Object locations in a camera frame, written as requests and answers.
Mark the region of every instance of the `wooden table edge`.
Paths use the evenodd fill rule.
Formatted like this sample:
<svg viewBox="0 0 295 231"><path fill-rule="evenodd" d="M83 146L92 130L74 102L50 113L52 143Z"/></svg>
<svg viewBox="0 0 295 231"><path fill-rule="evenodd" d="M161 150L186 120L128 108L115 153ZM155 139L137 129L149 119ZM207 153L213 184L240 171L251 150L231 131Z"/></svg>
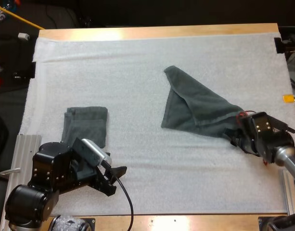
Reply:
<svg viewBox="0 0 295 231"><path fill-rule="evenodd" d="M276 23L202 25L202 26L158 26L40 30L39 37L60 41L113 41L126 39L172 38L204 35L239 35L275 33Z"/></svg>

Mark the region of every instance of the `black cable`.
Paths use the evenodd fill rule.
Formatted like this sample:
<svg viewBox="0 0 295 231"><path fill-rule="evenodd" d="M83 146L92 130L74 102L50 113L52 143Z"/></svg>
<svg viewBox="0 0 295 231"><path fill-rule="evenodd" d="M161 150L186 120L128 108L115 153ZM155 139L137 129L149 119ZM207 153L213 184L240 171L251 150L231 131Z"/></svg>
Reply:
<svg viewBox="0 0 295 231"><path fill-rule="evenodd" d="M45 10L45 12L46 12L46 16L47 16L48 18L50 18L50 20L54 23L55 29L57 29L57 25L56 25L55 20L54 20L50 15L48 15L48 5L46 5L46 10Z"/></svg>
<svg viewBox="0 0 295 231"><path fill-rule="evenodd" d="M124 193L125 193L125 195L126 195L126 197L127 197L127 199L128 199L129 205L130 205L130 210L131 210L131 221L130 221L129 228L128 228L128 231L130 231L131 228L132 228L132 224L133 224L133 206L132 206L132 202L131 202L131 199L130 199L130 197L129 197L129 195L128 195L128 192L127 192L127 190L125 189L123 183L119 180L119 178L118 178L117 176L114 176L114 177L116 178L116 180L117 180L117 182L119 183L120 187L121 187L122 190L124 191Z"/></svg>
<svg viewBox="0 0 295 231"><path fill-rule="evenodd" d="M290 127L288 127L288 128L287 128L287 131L289 131L290 133L293 133L293 134L295 134L295 130L294 130L294 129L292 129L292 128L290 128Z"/></svg>

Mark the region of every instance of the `folded gray towel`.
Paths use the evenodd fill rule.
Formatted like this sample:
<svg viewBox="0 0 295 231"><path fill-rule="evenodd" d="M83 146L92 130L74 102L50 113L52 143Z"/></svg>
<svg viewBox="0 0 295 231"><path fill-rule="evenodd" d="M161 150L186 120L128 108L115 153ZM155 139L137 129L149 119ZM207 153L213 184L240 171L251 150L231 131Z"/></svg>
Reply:
<svg viewBox="0 0 295 231"><path fill-rule="evenodd" d="M72 146L75 139L89 139L105 147L108 109L105 107L71 107L64 115L62 142Z"/></svg>
<svg viewBox="0 0 295 231"><path fill-rule="evenodd" d="M165 70L171 89L162 128L223 137L226 129L237 129L236 115L242 108L232 105L175 66Z"/></svg>

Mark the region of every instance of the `table surface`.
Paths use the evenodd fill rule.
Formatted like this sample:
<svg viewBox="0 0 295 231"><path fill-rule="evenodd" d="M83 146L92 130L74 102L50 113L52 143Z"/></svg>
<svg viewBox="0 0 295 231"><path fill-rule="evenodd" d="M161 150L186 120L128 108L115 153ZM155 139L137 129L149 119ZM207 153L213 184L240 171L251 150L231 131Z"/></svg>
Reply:
<svg viewBox="0 0 295 231"><path fill-rule="evenodd" d="M234 35L271 32L279 32L277 24L57 29L41 30L39 32L39 37L64 41L113 41L124 39L152 39L164 37ZM264 217L279 215L283 214L140 215L134 217L132 230L257 231L257 219L259 216ZM96 231L127 230L130 222L130 216L94 216L93 218L96 219ZM48 230L51 220L52 218L44 222L41 228L42 231Z"/></svg>

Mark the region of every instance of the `white cloth surface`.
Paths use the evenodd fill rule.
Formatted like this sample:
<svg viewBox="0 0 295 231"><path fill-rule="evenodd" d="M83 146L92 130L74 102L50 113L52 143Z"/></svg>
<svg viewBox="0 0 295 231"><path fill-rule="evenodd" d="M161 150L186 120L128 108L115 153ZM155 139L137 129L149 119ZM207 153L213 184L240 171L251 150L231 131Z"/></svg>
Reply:
<svg viewBox="0 0 295 231"><path fill-rule="evenodd" d="M105 151L135 214L285 212L276 165L224 139L162 129L169 93L163 70L175 65L245 110L265 111L295 128L295 106L278 33L124 41L38 38L21 127L42 142L60 141L67 107L108 108ZM129 214L117 185L107 197L83 187L60 195L53 214Z"/></svg>

